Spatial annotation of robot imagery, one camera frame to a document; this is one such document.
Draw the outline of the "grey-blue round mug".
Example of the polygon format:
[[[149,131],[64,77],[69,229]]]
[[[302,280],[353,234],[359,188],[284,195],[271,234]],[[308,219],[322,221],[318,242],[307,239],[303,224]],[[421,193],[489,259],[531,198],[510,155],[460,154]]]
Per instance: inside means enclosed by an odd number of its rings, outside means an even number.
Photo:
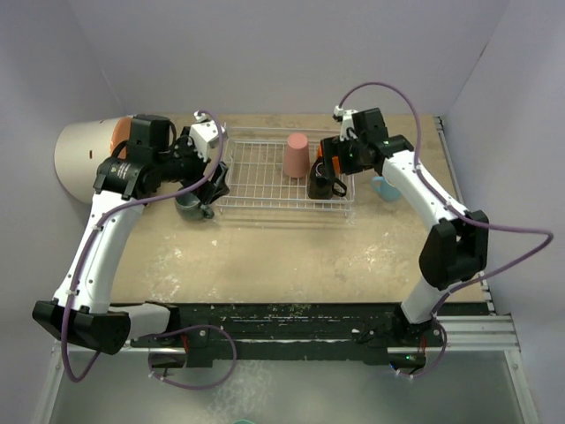
[[[177,196],[175,207],[185,221],[210,220],[215,217],[213,209],[204,204],[194,193],[184,193]]]

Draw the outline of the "black faceted mug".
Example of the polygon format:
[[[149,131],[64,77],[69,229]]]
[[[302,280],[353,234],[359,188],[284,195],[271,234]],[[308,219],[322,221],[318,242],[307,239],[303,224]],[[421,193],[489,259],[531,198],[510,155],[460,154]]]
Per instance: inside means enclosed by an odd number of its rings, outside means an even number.
[[[334,197],[345,197],[347,185],[339,178],[318,179],[313,175],[313,166],[308,177],[307,195],[313,200],[331,200]]]

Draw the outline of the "pink tumbler cup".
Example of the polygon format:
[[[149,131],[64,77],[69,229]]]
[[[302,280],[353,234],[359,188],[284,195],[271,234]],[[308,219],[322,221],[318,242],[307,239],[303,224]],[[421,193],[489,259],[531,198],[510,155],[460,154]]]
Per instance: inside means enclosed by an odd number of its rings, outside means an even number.
[[[303,178],[307,175],[309,169],[308,139],[304,134],[294,132],[286,141],[282,170],[290,178]]]

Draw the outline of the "light blue mug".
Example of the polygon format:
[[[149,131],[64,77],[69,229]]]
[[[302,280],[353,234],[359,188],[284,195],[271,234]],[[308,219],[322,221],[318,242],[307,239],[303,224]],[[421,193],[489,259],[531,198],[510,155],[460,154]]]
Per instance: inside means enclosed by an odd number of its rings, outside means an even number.
[[[381,176],[372,178],[371,188],[386,202],[394,202],[402,198],[400,191]]]

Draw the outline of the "orange cup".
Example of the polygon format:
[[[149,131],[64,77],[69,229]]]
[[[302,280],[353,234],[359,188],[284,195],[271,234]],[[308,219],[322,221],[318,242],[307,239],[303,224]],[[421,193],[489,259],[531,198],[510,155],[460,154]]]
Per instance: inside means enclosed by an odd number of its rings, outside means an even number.
[[[323,152],[322,152],[322,147],[321,147],[321,145],[318,146],[316,160],[317,160],[317,161],[323,161]],[[339,157],[338,157],[337,155],[334,155],[334,156],[332,157],[332,164],[333,164],[333,168],[334,168],[335,174],[336,174],[336,175],[341,175],[341,174],[342,174],[342,171],[341,171],[341,168],[340,168]]]

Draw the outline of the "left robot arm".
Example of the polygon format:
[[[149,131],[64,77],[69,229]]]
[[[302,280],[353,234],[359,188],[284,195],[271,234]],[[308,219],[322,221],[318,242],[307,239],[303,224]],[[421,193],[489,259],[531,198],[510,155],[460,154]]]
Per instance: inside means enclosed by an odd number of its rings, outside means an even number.
[[[201,213],[227,194],[227,167],[213,149],[223,150],[226,129],[202,111],[178,132],[162,116],[137,115],[97,168],[90,217],[79,249],[52,299],[39,300],[33,319],[61,343],[113,355],[130,339],[150,336],[172,346],[182,334],[178,311],[146,302],[112,307],[118,264],[131,231],[146,206],[159,200],[164,183],[179,183],[197,200]]]

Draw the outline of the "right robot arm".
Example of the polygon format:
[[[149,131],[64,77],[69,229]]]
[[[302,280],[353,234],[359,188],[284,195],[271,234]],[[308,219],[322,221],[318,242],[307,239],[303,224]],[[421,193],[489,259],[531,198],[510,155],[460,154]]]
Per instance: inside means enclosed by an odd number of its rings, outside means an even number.
[[[485,269],[488,218],[451,197],[416,158],[408,140],[389,135],[379,109],[337,106],[333,118],[340,132],[321,140],[321,158],[313,166],[324,188],[343,196],[347,187],[339,175],[374,170],[401,193],[428,231],[418,257],[420,279],[391,324],[399,344],[414,345],[431,327],[441,299]]]

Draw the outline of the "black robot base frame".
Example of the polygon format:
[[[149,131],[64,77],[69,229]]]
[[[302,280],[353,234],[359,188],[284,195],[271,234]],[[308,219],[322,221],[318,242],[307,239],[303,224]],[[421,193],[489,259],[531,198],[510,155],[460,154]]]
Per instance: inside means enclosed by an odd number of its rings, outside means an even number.
[[[215,360],[360,361],[385,365],[393,347],[439,347],[441,326],[409,324],[396,303],[178,303],[186,337],[134,339],[135,348],[188,350],[188,367]]]

